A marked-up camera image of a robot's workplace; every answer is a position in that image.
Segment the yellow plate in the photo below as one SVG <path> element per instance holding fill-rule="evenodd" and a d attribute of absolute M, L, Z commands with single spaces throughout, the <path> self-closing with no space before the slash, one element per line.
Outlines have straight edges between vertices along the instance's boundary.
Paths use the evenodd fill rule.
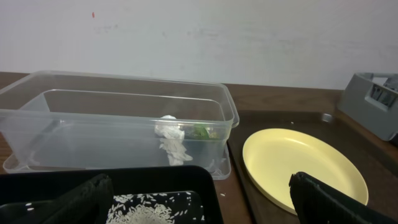
<path fill-rule="evenodd" d="M 367 205 L 369 191 L 360 171 L 329 144 L 291 129 L 263 129 L 243 145 L 249 178 L 271 202 L 296 215 L 290 197 L 291 175 L 305 172 L 352 199 Z"/>

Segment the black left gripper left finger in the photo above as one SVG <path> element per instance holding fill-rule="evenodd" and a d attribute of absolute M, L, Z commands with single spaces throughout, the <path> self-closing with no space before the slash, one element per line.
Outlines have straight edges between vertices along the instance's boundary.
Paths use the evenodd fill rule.
<path fill-rule="evenodd" d="M 45 206 L 40 212 L 40 222 L 105 223 L 113 196 L 111 178 L 97 175 Z"/>

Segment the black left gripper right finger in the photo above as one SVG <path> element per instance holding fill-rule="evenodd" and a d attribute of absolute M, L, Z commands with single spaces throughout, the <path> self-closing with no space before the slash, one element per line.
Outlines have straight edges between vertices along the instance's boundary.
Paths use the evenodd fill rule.
<path fill-rule="evenodd" d="M 305 172 L 292 174 L 290 198 L 300 223 L 395 224 L 395 221 Z"/>

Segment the orange green snack wrapper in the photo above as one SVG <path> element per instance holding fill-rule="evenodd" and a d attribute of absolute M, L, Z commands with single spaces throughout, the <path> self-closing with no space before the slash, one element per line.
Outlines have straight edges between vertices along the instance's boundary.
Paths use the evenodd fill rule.
<path fill-rule="evenodd" d="M 220 138 L 219 134 L 213 128 L 206 127 L 204 124 L 195 124 L 183 128 L 183 130 L 185 131 L 186 139 L 217 140 Z"/>

